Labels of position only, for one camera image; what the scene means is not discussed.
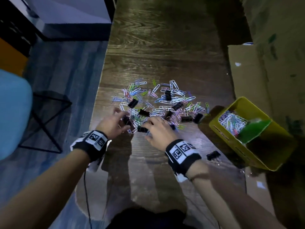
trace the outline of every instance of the person's left arm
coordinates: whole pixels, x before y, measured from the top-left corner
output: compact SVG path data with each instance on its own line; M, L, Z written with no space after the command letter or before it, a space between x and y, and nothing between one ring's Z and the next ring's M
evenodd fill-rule
M115 108L96 130L103 132L108 139L115 138L129 129L127 125L123 127L120 120L124 115L128 113ZM92 154L74 149L9 201L0 212L0 228L48 228L92 161Z

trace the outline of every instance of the wood grain table top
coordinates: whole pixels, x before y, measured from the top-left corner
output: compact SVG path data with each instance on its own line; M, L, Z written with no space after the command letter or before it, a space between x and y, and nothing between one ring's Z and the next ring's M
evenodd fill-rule
M112 97L122 96L121 89L138 78L148 82L143 86L147 89L153 89L153 79L157 84L175 80L181 90L196 96L196 102L208 102L211 109L234 101L217 29L203 0L118 0L91 129L119 105ZM153 104L156 99L147 100ZM179 132L206 159L218 149L204 131L186 123ZM244 187L244 174L222 157L219 168ZM180 209L187 212L190 225L219 228L192 184L177 183L164 152L153 148L143 133L113 140L102 169L109 172L109 218L137 205L153 212Z

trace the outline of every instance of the black wristband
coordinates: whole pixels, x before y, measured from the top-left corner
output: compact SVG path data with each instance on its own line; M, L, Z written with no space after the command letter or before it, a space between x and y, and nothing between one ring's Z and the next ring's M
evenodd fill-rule
M186 174L195 161L201 159L195 147L182 139L177 139L170 143L166 147L165 154L168 156L168 163L173 171L183 175Z
M85 132L73 142L71 151L73 149L81 149L88 154L90 161L94 162L105 153L107 141L107 136L101 131Z

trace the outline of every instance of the pile of paper clips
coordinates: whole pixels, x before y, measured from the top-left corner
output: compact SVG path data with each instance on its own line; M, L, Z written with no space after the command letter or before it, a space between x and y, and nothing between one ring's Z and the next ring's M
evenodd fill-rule
M171 80L169 84L156 84L155 80L152 82L154 88L145 89L143 86L147 85L147 82L143 81L142 78L137 79L129 84L127 89L122 89L123 96L121 98L115 96L112 99L112 101L121 102L120 109L122 111L130 113L129 118L135 128L129 131L130 134L134 134L138 126L141 126L148 117L152 116L163 117L171 125L175 125L175 128L184 129L185 125L181 122L193 122L193 119L198 118L198 115L201 118L210 115L208 103L205 103L205 108L201 106L200 102L193 104L191 101L196 97L192 96L190 92L180 90L174 80ZM148 101L150 96L156 98L153 104Z
M230 111L226 111L222 116L219 117L218 121L234 136L237 136L248 123L246 119Z

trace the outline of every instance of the yellow plastic container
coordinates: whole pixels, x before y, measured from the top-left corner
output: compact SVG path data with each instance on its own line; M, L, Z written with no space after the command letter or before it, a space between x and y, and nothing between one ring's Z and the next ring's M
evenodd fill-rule
M297 146L295 138L273 120L259 137L246 145L242 144L218 122L219 117L227 110L235 111L246 120L272 119L246 97L240 97L210 122L210 128L249 165L276 171L295 150Z

